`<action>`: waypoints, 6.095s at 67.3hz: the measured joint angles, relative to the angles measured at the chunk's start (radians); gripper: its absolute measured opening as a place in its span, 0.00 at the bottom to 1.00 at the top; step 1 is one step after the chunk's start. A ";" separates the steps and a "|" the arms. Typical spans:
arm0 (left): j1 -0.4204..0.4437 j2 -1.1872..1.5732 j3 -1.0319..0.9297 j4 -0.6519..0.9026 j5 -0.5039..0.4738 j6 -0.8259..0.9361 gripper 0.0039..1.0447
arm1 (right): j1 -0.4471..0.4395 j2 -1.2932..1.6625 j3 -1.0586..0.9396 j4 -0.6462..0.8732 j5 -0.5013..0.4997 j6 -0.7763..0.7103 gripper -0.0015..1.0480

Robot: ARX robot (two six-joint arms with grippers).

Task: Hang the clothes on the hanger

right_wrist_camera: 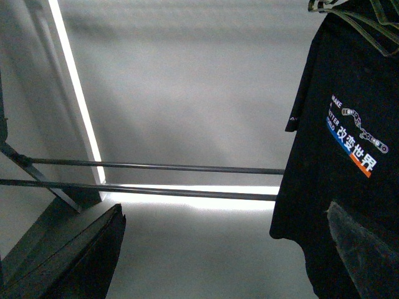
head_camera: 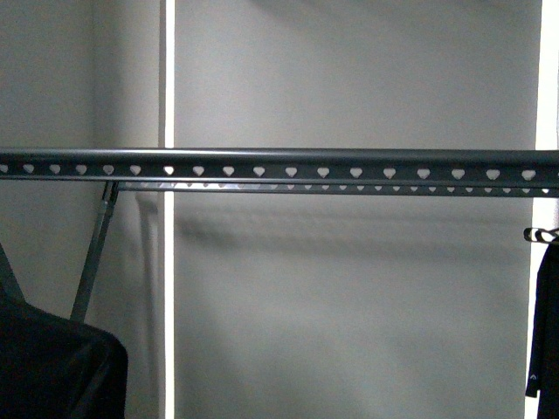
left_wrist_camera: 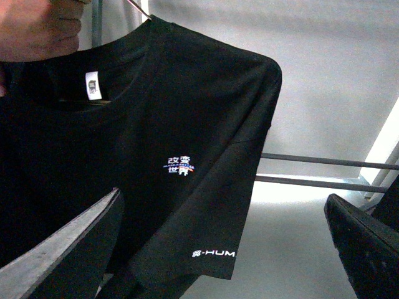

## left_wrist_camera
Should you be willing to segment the grey flat left gripper left finger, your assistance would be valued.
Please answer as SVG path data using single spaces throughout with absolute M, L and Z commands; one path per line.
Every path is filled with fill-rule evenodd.
M 95 298 L 121 223 L 109 194 L 1 269 L 1 298 Z

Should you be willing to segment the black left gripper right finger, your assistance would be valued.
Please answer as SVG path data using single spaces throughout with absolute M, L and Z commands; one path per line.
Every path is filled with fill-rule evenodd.
M 398 232 L 337 194 L 324 213 L 357 298 L 398 298 Z

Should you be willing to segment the bare human hand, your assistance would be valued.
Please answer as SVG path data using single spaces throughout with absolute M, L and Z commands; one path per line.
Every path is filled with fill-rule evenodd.
M 90 1 L 1 1 L 1 61 L 30 62 L 74 53 Z

